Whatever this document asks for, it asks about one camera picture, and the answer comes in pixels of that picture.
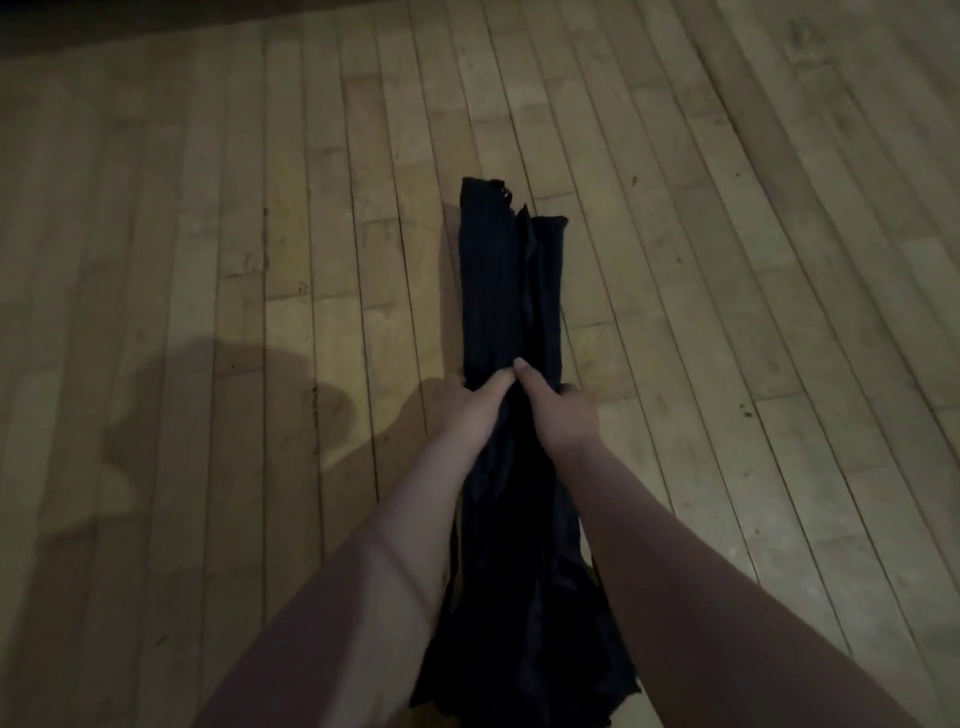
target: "wrist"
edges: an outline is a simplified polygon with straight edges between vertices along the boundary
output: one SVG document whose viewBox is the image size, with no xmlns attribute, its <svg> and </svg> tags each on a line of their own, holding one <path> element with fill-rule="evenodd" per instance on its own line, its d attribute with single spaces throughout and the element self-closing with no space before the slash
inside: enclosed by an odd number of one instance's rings
<svg viewBox="0 0 960 728">
<path fill-rule="evenodd" d="M 560 468 L 575 467 L 606 449 L 607 447 L 599 437 L 588 437 L 564 443 L 551 449 L 547 454 L 559 470 Z"/>
</svg>

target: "finger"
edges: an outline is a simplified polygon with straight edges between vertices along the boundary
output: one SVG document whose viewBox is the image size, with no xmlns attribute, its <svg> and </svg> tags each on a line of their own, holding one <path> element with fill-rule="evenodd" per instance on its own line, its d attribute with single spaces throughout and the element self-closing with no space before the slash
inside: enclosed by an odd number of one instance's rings
<svg viewBox="0 0 960 728">
<path fill-rule="evenodd" d="M 515 381 L 516 375 L 513 369 L 501 369 L 499 372 L 494 372 L 478 391 L 484 398 L 495 401 L 499 405 Z"/>
<path fill-rule="evenodd" d="M 516 372 L 516 378 L 520 380 L 520 384 L 523 385 L 523 389 L 526 390 L 530 401 L 534 403 L 543 401 L 553 394 L 553 390 L 550 389 L 550 385 L 546 383 L 543 375 L 519 356 L 514 359 L 514 372 Z"/>
</svg>

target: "black fabric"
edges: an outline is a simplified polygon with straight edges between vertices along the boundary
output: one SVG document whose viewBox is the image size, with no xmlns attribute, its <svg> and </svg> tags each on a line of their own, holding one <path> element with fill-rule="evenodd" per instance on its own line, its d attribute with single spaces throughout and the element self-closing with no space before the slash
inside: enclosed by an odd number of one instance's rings
<svg viewBox="0 0 960 728">
<path fill-rule="evenodd" d="M 503 182 L 464 179 L 467 387 L 523 356 L 556 389 L 566 219 L 514 215 L 510 201 Z M 451 579 L 411 703 L 433 701 L 467 728 L 609 724 L 636 692 L 634 668 L 518 384 L 465 483 L 461 528 L 462 591 Z"/>
</svg>

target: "floorboard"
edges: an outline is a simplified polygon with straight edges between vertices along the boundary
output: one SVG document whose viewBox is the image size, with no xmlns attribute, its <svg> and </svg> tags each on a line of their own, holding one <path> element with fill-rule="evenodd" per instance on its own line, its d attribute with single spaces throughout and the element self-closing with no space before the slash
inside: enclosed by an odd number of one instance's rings
<svg viewBox="0 0 960 728">
<path fill-rule="evenodd" d="M 24 10 L 0 30 L 0 720 L 189 724 L 435 427 L 485 177 L 568 220 L 564 379 L 611 450 L 960 725 L 960 11 L 914 5 Z"/>
</svg>

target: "folded black cloth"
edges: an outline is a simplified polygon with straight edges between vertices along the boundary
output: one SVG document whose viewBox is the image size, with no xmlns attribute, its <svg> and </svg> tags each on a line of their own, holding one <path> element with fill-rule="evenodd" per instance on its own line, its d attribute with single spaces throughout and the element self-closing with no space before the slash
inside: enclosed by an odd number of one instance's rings
<svg viewBox="0 0 960 728">
<path fill-rule="evenodd" d="M 556 389 L 566 219 L 515 215 L 510 201 L 503 182 L 463 181 L 467 387 L 522 356 Z M 634 667 L 519 384 L 467 477 L 461 530 L 460 586 L 451 578 L 411 704 L 432 701 L 467 728 L 609 725 L 637 690 Z"/>
</svg>

